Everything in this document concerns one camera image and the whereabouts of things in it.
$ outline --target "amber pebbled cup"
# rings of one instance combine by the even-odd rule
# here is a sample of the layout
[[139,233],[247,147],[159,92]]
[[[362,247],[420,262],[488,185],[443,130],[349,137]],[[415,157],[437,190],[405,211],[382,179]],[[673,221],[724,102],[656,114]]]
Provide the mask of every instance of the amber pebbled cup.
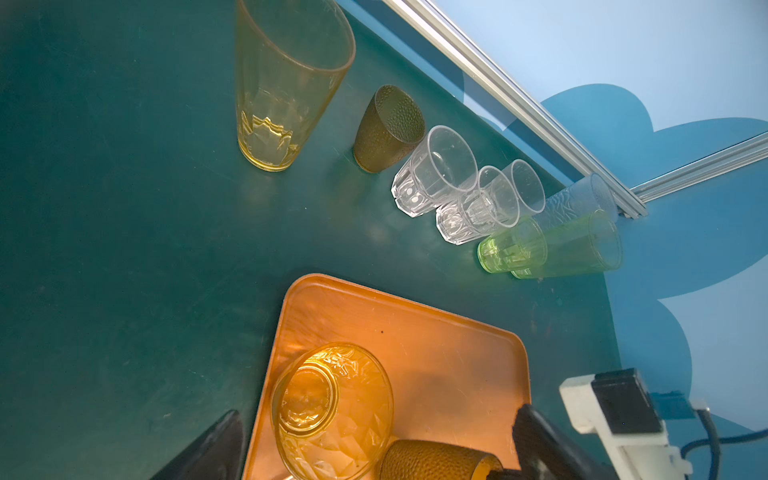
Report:
[[355,137],[353,153],[366,172],[377,174],[401,161],[424,138],[419,106],[394,85],[383,85],[371,98]]

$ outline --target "green transparent cup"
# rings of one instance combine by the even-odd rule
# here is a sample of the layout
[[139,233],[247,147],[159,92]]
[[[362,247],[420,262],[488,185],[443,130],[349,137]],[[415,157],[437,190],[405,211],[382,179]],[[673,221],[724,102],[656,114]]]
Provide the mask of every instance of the green transparent cup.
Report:
[[360,121],[355,160],[363,170],[377,174],[411,153],[425,133],[424,115],[416,102],[396,86],[383,85]]
[[355,58],[333,0],[236,0],[237,142],[258,168],[288,168]]
[[494,233],[478,246],[480,265],[488,273],[540,266],[547,256],[544,233],[530,217],[521,219],[512,228]]
[[621,237],[604,210],[596,210],[545,232],[547,261],[513,269],[517,278],[581,275],[616,270],[624,261]]

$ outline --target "green table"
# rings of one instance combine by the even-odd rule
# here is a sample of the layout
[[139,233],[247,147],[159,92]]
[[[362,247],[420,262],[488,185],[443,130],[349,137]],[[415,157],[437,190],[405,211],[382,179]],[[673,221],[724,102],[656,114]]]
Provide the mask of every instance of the green table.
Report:
[[226,410],[250,424],[283,295],[305,273],[517,333],[534,403],[562,426],[560,382],[619,366],[603,276],[484,273],[476,242],[395,208],[396,168],[356,166],[385,83],[480,165],[525,156],[350,21],[352,69],[296,163],[269,174],[237,147],[231,2],[0,7],[3,478],[148,478]]

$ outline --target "cup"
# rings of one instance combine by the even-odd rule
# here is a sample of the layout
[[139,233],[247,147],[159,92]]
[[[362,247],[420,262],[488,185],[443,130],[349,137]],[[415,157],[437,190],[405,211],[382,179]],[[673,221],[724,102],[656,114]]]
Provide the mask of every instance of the cup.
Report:
[[613,222],[618,220],[618,208],[611,189],[600,175],[592,174],[549,197],[544,211],[534,219],[543,231],[547,231],[596,210],[604,210]]
[[424,138],[424,115],[404,91],[383,85],[362,116],[353,153],[357,164],[377,174],[401,161]]
[[272,426],[296,480],[355,480],[379,462],[392,431],[392,387],[379,360],[352,343],[301,356],[277,381]]
[[546,196],[541,179],[527,161],[517,159],[510,163],[504,170],[504,175],[509,177],[520,200],[520,217],[531,217],[544,210]]
[[469,192],[478,181],[475,155],[461,135],[433,127],[392,182],[397,207],[418,217]]
[[501,170],[483,167],[475,188],[441,205],[435,218],[445,241],[461,245],[514,227],[520,218],[520,200]]
[[513,228],[502,230],[478,245],[478,260],[488,273],[504,273],[539,266],[547,261],[547,243],[538,223],[520,219]]
[[503,470],[491,453],[447,443],[398,440],[382,460],[379,480],[485,480]]
[[237,141],[258,168],[288,168],[355,58],[333,0],[237,0]]
[[581,275],[616,270],[624,261],[621,237],[610,215],[596,210],[544,232],[547,261],[512,269],[517,278]]

